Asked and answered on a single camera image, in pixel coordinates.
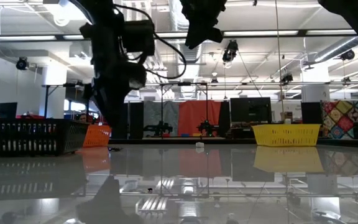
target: computer monitor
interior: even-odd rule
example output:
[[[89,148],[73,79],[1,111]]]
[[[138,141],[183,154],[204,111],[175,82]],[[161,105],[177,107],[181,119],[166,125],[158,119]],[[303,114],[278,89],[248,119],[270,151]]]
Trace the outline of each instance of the computer monitor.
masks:
[[[320,102],[301,103],[303,124],[323,124]]]
[[[272,122],[272,105],[270,97],[231,98],[231,122]]]
[[[0,118],[16,118],[17,103],[0,103]]]

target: orange basket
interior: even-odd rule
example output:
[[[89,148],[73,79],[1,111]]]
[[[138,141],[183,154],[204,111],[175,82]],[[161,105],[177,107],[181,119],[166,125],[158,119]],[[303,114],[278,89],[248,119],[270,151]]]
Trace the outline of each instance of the orange basket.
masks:
[[[83,147],[107,146],[111,128],[107,125],[91,124],[88,126]]]

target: patchwork quilt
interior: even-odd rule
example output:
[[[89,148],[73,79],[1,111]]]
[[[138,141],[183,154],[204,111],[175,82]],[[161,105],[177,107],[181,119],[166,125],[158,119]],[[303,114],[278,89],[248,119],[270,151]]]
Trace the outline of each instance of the patchwork quilt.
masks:
[[[354,139],[353,127],[358,122],[358,101],[322,101],[321,110],[327,137]]]

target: reflective table surface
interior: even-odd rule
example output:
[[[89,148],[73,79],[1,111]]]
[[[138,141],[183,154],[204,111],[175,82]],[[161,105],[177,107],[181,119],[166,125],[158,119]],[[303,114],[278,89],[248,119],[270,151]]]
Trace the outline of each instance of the reflective table surface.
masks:
[[[358,149],[166,144],[0,157],[2,223],[358,223]]]

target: ceiling light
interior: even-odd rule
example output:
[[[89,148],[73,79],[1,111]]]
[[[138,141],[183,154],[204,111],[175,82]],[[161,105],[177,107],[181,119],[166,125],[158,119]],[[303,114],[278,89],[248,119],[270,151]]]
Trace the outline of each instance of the ceiling light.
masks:
[[[187,36],[187,32],[159,32],[157,33],[161,38],[182,38]]]
[[[64,35],[63,38],[65,40],[83,40],[84,37],[82,35]]]
[[[356,34],[352,29],[342,29],[342,30],[309,30],[306,34],[308,35],[346,35],[346,34]]]
[[[56,40],[54,35],[0,36],[0,41]]]
[[[280,30],[280,35],[296,35],[297,30]],[[275,30],[262,30],[262,31],[225,31],[225,37],[247,37],[247,36],[276,36],[277,31]]]

